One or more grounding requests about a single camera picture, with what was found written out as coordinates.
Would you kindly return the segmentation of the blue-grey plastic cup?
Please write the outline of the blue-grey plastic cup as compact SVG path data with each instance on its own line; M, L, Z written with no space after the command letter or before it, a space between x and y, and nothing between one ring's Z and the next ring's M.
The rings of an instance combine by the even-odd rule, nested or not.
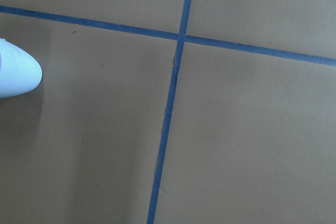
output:
M1 39L1 98L25 94L41 82L40 64L26 51Z

